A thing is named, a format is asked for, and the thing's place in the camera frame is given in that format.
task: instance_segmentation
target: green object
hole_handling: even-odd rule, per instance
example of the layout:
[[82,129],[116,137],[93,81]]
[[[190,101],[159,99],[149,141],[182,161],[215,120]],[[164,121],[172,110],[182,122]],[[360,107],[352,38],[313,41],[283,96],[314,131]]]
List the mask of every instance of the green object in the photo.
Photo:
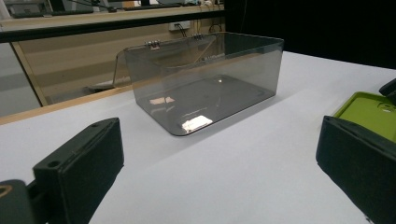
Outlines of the green object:
[[358,91],[334,117],[357,123],[396,143],[396,105],[384,96]]

